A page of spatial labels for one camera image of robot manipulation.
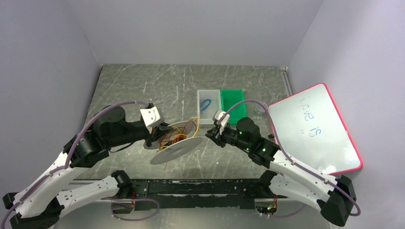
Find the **clear white plastic bin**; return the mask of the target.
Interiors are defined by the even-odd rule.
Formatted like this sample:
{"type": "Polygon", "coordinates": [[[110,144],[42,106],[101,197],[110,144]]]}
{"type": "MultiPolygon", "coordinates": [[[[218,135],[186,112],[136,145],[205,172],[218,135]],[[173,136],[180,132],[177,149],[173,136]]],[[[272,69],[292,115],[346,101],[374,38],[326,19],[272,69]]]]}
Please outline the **clear white plastic bin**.
{"type": "Polygon", "coordinates": [[[214,114],[221,108],[220,90],[197,90],[197,115],[201,125],[212,125],[214,114]]]}

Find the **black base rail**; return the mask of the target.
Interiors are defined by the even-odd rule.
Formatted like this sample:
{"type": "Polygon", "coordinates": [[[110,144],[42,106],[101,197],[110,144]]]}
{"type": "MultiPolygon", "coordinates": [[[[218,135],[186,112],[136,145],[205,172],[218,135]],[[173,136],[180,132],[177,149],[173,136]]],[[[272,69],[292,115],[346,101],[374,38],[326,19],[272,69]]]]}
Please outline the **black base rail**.
{"type": "Polygon", "coordinates": [[[134,179],[135,210],[165,208],[255,209],[260,201],[272,202],[274,194],[260,187],[258,179],[134,179]]]}

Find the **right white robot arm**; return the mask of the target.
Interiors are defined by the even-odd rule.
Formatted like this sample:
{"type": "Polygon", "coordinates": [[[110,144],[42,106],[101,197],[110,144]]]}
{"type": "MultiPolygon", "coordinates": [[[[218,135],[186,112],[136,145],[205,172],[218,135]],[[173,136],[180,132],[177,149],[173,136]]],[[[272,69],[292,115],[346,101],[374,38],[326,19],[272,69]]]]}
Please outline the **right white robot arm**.
{"type": "Polygon", "coordinates": [[[264,166],[272,178],[264,186],[273,194],[286,196],[313,207],[329,222],[344,227],[357,208],[352,180],[347,176],[319,172],[294,157],[285,155],[280,146],[261,136],[260,128],[245,117],[236,128],[229,124],[215,125],[205,134],[216,145],[235,146],[247,153],[257,165],[264,166]]]}

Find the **pink framed whiteboard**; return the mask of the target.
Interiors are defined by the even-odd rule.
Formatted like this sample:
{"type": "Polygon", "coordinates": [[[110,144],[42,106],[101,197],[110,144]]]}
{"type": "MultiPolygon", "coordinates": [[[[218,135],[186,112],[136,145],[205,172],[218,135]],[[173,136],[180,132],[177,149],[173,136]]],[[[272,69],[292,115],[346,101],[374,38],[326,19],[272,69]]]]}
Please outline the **pink framed whiteboard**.
{"type": "Polygon", "coordinates": [[[335,175],[361,169],[363,160],[324,83],[270,104],[268,111],[287,153],[335,175]]]}

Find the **white cable spool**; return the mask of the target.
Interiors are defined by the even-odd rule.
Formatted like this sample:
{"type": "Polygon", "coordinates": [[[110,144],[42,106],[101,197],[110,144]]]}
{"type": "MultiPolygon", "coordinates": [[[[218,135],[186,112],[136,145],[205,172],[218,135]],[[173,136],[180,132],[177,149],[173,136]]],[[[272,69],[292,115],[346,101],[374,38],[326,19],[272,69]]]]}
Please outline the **white cable spool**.
{"type": "MultiPolygon", "coordinates": [[[[177,159],[194,150],[203,140],[202,137],[197,136],[199,121],[180,121],[169,126],[172,127],[172,131],[159,141],[159,148],[148,149],[157,152],[150,161],[152,165],[164,164],[177,159]]],[[[147,144],[144,143],[143,147],[147,149],[147,144]]]]}

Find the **green plastic bin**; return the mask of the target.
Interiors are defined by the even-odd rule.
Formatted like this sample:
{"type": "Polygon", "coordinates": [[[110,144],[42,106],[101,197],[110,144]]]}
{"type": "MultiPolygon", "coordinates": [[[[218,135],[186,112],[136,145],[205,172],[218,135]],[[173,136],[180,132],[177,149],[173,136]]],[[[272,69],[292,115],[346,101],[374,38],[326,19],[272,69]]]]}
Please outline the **green plastic bin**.
{"type": "MultiPolygon", "coordinates": [[[[241,89],[222,89],[220,90],[222,110],[228,111],[236,103],[245,99],[244,92],[241,89]]],[[[246,117],[246,105],[242,103],[235,107],[230,113],[229,123],[235,125],[240,119],[246,117]]]]}

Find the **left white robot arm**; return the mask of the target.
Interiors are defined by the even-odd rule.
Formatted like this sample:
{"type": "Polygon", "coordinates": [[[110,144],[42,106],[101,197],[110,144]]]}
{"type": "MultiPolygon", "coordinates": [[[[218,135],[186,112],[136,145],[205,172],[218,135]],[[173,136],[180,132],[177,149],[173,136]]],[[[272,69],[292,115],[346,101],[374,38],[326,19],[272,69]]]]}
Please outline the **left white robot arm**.
{"type": "Polygon", "coordinates": [[[106,178],[77,189],[64,191],[71,181],[109,157],[114,147],[123,150],[135,142],[151,146],[169,125],[160,109],[143,103],[138,121],[126,121],[123,103],[98,112],[64,147],[53,164],[26,189],[3,197],[8,221],[14,229],[48,229],[72,210],[104,198],[118,200],[135,193],[128,174],[117,170],[106,178]]]}

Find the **small clear plastic jar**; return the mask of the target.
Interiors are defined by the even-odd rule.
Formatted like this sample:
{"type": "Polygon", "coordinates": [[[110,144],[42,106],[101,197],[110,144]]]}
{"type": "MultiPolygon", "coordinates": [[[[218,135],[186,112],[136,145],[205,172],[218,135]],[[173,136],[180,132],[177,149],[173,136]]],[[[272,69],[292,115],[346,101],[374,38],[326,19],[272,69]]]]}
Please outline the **small clear plastic jar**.
{"type": "Polygon", "coordinates": [[[259,102],[259,104],[256,105],[255,108],[255,113],[258,116],[264,116],[268,113],[268,105],[265,102],[259,102]]]}

